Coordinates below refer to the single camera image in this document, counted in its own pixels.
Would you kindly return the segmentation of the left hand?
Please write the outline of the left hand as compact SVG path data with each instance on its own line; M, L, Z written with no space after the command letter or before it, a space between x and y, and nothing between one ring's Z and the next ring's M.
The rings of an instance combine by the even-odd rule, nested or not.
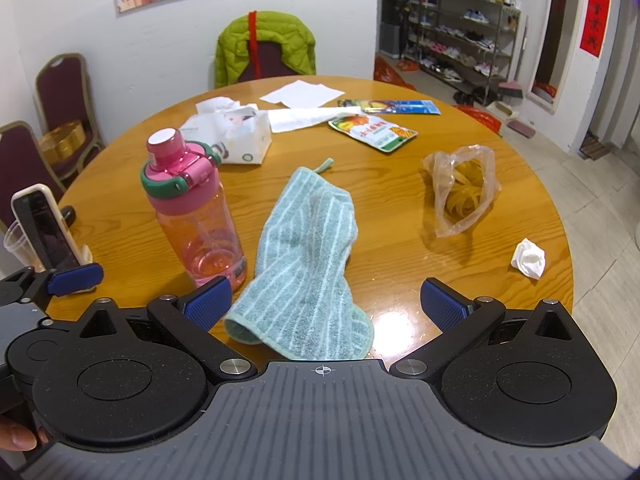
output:
M10 452L32 451L38 444L46 444L48 438L42 428L34 434L14 420L0 417L0 448Z

